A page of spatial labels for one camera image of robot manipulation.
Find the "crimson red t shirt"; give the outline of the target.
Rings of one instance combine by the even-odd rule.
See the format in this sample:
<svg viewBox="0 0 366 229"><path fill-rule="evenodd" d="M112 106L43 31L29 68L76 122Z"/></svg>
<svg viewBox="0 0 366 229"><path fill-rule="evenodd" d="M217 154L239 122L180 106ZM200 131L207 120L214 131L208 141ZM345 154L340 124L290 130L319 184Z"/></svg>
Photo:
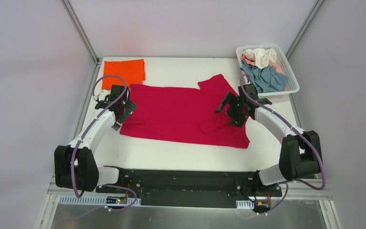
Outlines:
<svg viewBox="0 0 366 229"><path fill-rule="evenodd" d="M245 126L216 113L228 93L235 93L222 74L198 82L198 88L131 85L136 110L122 124L122 135L189 144L248 148Z"/></svg>

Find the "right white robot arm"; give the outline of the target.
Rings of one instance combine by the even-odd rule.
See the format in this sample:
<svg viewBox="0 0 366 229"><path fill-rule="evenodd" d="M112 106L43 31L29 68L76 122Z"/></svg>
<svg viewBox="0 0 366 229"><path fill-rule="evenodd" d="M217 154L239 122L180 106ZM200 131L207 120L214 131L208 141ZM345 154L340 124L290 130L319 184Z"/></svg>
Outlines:
<svg viewBox="0 0 366 229"><path fill-rule="evenodd" d="M305 176L323 174L320 138L315 131L292 125L279 114L267 98L259 98L253 84L240 85L239 95L229 92L216 113L225 112L230 124L241 127L247 118L262 124L281 144L278 163L256 171L252 191L262 196L271 185L300 180Z"/></svg>

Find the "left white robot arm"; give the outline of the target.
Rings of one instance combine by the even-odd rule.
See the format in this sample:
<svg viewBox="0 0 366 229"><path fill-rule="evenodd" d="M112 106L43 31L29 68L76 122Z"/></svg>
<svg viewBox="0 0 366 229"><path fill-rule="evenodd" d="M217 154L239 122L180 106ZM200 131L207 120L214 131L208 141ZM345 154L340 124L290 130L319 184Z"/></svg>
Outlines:
<svg viewBox="0 0 366 229"><path fill-rule="evenodd" d="M130 100L130 89L113 85L110 93L97 101L90 122L78 136L66 146L55 149L56 186L73 189L78 195L102 185L108 185L115 193L123 192L126 180L119 175L119 168L97 166L94 154L106 132L117 131L136 108L137 105Z"/></svg>

